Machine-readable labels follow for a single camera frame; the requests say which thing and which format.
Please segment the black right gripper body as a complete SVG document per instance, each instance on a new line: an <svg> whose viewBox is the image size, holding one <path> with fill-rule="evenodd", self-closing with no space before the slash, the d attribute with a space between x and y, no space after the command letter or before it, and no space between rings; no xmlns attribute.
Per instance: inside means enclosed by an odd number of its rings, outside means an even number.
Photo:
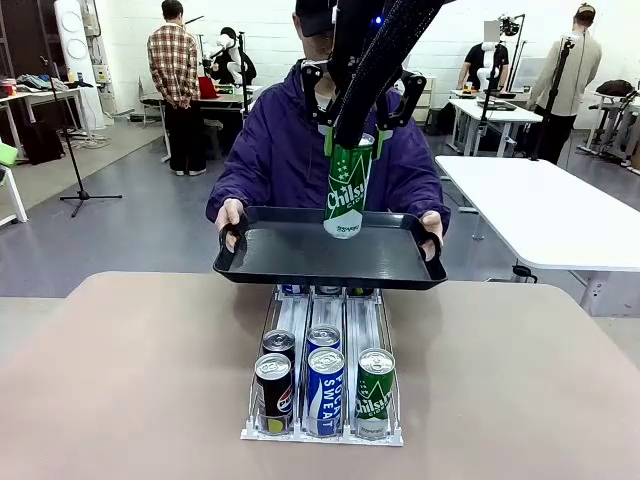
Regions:
<svg viewBox="0 0 640 480"><path fill-rule="evenodd" d="M384 0L340 0L334 10L333 48L329 74L347 81L357 69L385 15Z"/></svg>

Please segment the person's left hand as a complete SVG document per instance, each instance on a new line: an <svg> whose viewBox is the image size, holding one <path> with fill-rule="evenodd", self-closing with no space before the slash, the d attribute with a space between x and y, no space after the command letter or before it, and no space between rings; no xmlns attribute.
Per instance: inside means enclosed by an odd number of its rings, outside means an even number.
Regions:
<svg viewBox="0 0 640 480"><path fill-rule="evenodd" d="M427 240L421 245L427 260L431 260L437 253L437 249L443 246L443 223L441 215L437 211L427 211L421 217L421 224L426 232L434 234L438 241Z"/></svg>

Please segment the person's right hand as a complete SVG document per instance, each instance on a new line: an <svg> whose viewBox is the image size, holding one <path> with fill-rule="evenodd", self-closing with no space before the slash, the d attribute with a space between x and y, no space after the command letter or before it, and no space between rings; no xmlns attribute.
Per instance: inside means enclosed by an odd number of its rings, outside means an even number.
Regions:
<svg viewBox="0 0 640 480"><path fill-rule="evenodd" d="M235 198L226 199L220 207L216 220L216 228L221 232L227 225L238 226L244 214L243 203Z"/></svg>

